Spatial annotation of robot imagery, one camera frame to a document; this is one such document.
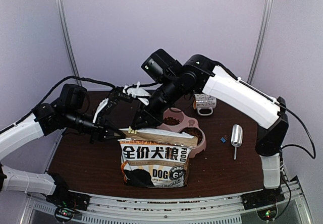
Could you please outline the gold binder clip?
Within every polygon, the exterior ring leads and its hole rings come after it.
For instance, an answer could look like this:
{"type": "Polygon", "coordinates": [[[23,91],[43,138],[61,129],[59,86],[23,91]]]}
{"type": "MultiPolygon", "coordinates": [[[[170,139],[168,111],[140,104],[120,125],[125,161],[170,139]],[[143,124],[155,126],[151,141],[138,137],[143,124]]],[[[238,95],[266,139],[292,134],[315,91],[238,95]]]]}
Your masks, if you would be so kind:
{"type": "Polygon", "coordinates": [[[128,133],[130,134],[137,134],[137,130],[132,129],[130,126],[128,128],[128,133]]]}

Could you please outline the pink double pet bowl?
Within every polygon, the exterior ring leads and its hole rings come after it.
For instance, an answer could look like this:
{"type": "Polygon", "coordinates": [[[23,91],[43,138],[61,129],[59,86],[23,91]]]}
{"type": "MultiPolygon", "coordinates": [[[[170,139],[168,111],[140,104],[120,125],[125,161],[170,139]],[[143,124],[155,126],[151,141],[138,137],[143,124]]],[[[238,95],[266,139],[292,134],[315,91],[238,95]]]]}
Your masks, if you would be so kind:
{"type": "Polygon", "coordinates": [[[164,122],[158,127],[159,129],[177,133],[185,132],[198,138],[197,147],[191,150],[189,158],[194,158],[197,154],[205,151],[206,137],[200,129],[197,119],[187,116],[177,108],[170,108],[164,112],[163,120],[164,122]]]}

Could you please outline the dog food bag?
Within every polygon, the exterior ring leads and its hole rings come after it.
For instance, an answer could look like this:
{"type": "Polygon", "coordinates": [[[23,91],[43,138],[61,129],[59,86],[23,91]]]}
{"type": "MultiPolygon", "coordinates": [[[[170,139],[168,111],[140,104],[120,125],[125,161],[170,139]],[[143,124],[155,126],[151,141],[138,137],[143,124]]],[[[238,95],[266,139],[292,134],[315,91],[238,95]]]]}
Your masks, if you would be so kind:
{"type": "Polygon", "coordinates": [[[187,186],[189,154],[197,147],[197,137],[185,132],[143,128],[137,134],[120,130],[121,171],[124,183],[141,188],[181,188],[187,186]]]}

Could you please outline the blue binder clip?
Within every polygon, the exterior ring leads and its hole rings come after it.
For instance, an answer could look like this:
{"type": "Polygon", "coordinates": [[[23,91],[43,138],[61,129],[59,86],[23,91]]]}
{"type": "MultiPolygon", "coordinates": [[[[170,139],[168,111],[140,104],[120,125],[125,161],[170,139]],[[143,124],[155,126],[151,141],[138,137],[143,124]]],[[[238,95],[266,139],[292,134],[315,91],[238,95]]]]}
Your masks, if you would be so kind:
{"type": "Polygon", "coordinates": [[[222,143],[226,143],[227,138],[228,138],[227,136],[224,136],[224,137],[222,137],[220,140],[221,140],[221,142],[222,142],[222,143]]]}

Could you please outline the metal food scoop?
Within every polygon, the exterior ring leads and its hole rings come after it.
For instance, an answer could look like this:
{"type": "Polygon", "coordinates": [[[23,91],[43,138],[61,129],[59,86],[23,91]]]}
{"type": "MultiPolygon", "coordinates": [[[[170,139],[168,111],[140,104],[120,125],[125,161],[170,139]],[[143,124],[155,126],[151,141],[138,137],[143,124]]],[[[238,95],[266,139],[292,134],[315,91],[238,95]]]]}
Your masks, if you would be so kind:
{"type": "Polygon", "coordinates": [[[231,145],[234,147],[234,160],[237,159],[237,149],[242,145],[243,129],[240,125],[235,124],[232,128],[231,145]]]}

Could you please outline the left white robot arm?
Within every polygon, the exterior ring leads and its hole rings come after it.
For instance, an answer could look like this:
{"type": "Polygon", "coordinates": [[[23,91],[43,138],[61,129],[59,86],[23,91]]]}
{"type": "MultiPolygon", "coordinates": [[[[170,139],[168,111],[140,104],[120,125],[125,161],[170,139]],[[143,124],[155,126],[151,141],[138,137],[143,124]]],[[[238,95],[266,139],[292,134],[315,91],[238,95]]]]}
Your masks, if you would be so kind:
{"type": "MultiPolygon", "coordinates": [[[[125,134],[103,116],[109,99],[100,103],[95,115],[81,113],[86,88],[65,84],[60,96],[51,104],[41,103],[21,122],[1,130],[1,158],[25,144],[47,136],[56,130],[70,128],[90,135],[91,141],[109,139],[109,131],[124,138],[125,134]]],[[[58,174],[36,174],[1,165],[1,190],[40,193],[53,197],[62,206],[69,205],[73,196],[58,174]]]]}

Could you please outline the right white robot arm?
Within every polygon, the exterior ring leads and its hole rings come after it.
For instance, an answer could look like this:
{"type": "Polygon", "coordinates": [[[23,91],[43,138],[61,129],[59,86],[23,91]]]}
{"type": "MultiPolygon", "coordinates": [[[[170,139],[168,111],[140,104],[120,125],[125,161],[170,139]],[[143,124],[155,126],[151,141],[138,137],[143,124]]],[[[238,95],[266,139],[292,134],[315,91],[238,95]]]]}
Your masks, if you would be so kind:
{"type": "Polygon", "coordinates": [[[140,83],[124,88],[127,95],[141,100],[132,129],[160,126],[164,111],[184,95],[213,96],[257,122],[255,151],[261,159],[265,188],[258,198],[266,205],[277,198],[281,182],[281,145],[289,127],[282,97],[266,95],[242,81],[222,63],[200,54],[191,56],[182,65],[165,50],[158,49],[141,67],[160,86],[151,95],[140,83]]]}

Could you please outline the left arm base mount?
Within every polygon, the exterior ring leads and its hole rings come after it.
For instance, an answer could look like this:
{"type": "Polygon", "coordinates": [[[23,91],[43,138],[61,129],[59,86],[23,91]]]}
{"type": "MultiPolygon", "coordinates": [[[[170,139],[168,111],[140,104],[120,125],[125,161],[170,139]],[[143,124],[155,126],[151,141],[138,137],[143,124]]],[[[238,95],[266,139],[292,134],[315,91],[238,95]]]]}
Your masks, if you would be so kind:
{"type": "Polygon", "coordinates": [[[67,223],[74,217],[80,216],[81,211],[86,211],[90,202],[90,196],[86,194],[70,192],[59,197],[58,195],[44,195],[46,201],[56,206],[55,219],[60,223],[67,223]]]}

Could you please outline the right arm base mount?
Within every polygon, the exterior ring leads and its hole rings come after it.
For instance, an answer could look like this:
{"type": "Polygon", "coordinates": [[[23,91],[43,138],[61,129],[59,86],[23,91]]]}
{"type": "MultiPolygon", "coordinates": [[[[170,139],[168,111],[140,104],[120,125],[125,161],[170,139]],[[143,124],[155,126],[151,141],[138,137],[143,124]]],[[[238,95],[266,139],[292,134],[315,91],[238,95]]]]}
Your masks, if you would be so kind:
{"type": "Polygon", "coordinates": [[[241,196],[245,210],[256,209],[257,216],[263,221],[272,221],[278,215],[277,203],[285,200],[280,190],[264,189],[241,196]]]}

